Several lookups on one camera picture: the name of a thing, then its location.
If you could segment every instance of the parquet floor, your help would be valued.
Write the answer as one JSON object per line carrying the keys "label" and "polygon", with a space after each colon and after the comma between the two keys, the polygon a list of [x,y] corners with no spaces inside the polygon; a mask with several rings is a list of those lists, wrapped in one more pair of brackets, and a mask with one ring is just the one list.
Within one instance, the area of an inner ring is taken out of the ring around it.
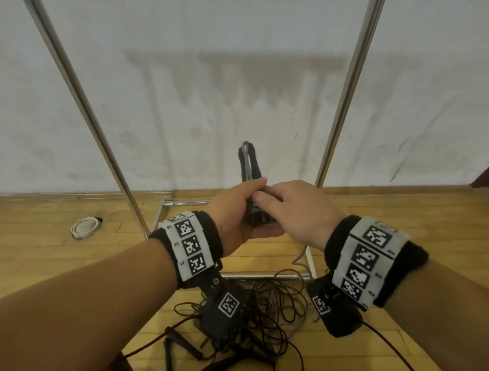
{"label": "parquet floor", "polygon": [[[489,192],[331,197],[348,213],[374,216],[403,229],[436,261],[489,286]],[[139,206],[151,224],[158,200],[140,200]],[[173,208],[167,217],[186,209],[199,208]],[[86,240],[75,241],[69,229],[76,220],[86,216],[102,217],[103,227]],[[115,254],[142,239],[123,200],[5,201],[0,198],[0,296]],[[285,268],[297,269],[291,261],[300,251],[301,245],[288,236],[250,241],[223,260],[224,271],[275,273]],[[313,251],[313,255],[318,272],[324,271],[323,257],[317,251]],[[175,293],[124,351],[145,344],[166,326],[178,321],[180,317],[173,312],[176,303],[199,298],[197,290]],[[438,370],[383,310],[373,308],[365,317],[417,371]],[[203,339],[191,324],[185,324],[180,330],[194,344]],[[314,324],[308,318],[292,341],[301,350],[307,370],[406,369],[390,348],[368,329],[335,339],[321,323]],[[177,370],[200,370],[206,365],[192,360],[176,346],[173,357]],[[135,370],[164,370],[162,345],[157,343],[139,353],[131,364]],[[269,370],[270,367],[244,361],[233,368],[248,369]],[[293,349],[282,357],[277,370],[299,370],[299,359]]]}

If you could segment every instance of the right hand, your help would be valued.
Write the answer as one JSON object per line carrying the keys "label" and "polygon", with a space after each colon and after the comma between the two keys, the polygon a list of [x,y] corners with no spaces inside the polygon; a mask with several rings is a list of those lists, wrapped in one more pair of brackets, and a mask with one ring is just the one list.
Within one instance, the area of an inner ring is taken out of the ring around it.
{"label": "right hand", "polygon": [[267,186],[253,194],[253,201],[294,240],[321,251],[347,216],[320,189],[300,180]]}

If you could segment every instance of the hand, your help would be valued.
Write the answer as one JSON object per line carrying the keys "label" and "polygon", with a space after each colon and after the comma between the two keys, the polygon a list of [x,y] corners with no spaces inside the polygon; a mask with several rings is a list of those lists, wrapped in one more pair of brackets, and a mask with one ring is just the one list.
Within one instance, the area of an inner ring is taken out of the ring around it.
{"label": "hand", "polygon": [[207,206],[205,211],[212,218],[219,231],[224,256],[232,254],[250,238],[278,237],[285,233],[278,223],[254,228],[243,221],[246,200],[255,191],[263,189],[266,184],[266,178],[246,181],[220,192]]}
{"label": "hand", "polygon": [[346,215],[318,188],[304,181],[265,187],[253,201],[273,216],[296,241],[324,251],[326,243]]}

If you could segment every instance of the metal frame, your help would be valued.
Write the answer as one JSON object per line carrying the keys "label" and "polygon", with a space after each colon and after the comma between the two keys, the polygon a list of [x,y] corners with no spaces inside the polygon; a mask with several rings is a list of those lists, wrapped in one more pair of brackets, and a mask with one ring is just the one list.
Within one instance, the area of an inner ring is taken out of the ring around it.
{"label": "metal frame", "polygon": [[[353,52],[352,60],[350,62],[350,67],[348,69],[348,74],[346,76],[345,84],[343,86],[343,91],[340,96],[340,100],[338,103],[338,107],[336,109],[336,114],[334,116],[333,125],[331,127],[331,131],[328,137],[328,142],[326,144],[326,148],[323,154],[323,158],[321,160],[321,165],[317,174],[315,185],[318,188],[322,188],[324,184],[324,180],[326,178],[326,173],[328,172],[329,166],[331,164],[331,160],[333,159],[334,149],[336,148],[336,144],[338,143],[339,135],[341,133],[341,129],[343,128],[343,123],[345,122],[346,114],[350,107],[350,103],[353,98],[353,94],[355,92],[356,84],[360,77],[360,73],[363,68],[363,64],[365,62],[365,58],[367,57],[368,49],[370,47],[370,43],[374,36],[375,29],[377,27],[378,19],[382,12],[382,8],[384,6],[385,0],[369,0],[367,5],[367,10],[365,12],[365,16],[363,19],[362,27],[360,30],[360,34],[358,36],[358,40],[356,42],[355,50]],[[66,85],[69,88],[73,99],[80,110],[81,115],[85,119],[87,126],[89,127],[95,142],[97,143],[100,152],[104,156],[109,169],[114,176],[115,181],[119,185],[119,188],[124,195],[131,212],[136,219],[141,231],[148,238],[151,231],[156,229],[159,219],[161,215],[169,210],[171,207],[175,206],[197,206],[197,205],[206,205],[210,202],[210,200],[188,200],[188,201],[174,201],[163,199],[159,203],[158,210],[156,211],[156,216],[152,224],[151,230],[148,229],[146,225],[146,221],[144,220],[139,207],[137,206],[137,202],[129,189],[129,186],[122,174],[122,171],[115,159],[114,153],[112,152],[107,138],[100,127],[100,123],[98,122],[95,113],[93,112],[92,107],[83,91],[83,88],[76,76],[76,73],[71,65],[71,62],[68,59],[68,56],[61,44],[58,35],[54,29],[51,20],[44,8],[42,0],[24,0],[29,13],[36,24],[39,33],[41,34],[51,56],[56,63],[61,75],[63,76]],[[306,255],[308,266],[305,266],[302,263],[298,263],[304,254]],[[296,265],[301,265],[307,268],[308,272],[306,274],[301,274],[304,279],[314,279],[317,278],[316,270],[314,268],[314,262],[312,260],[312,255],[310,249],[307,245],[304,246],[304,249],[300,256],[292,262]],[[256,275],[256,274],[223,274],[224,277],[233,278],[233,279],[244,279],[244,278],[270,278],[274,275]],[[280,275],[281,279],[298,279],[298,276],[294,275]]]}

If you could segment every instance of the fingernail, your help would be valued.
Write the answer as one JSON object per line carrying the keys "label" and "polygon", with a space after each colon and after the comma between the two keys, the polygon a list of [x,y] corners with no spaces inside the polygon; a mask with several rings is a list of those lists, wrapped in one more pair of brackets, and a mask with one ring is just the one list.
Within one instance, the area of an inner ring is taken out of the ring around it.
{"label": "fingernail", "polygon": [[261,200],[262,200],[262,195],[260,194],[260,192],[253,193],[253,201],[255,203],[260,202]]}

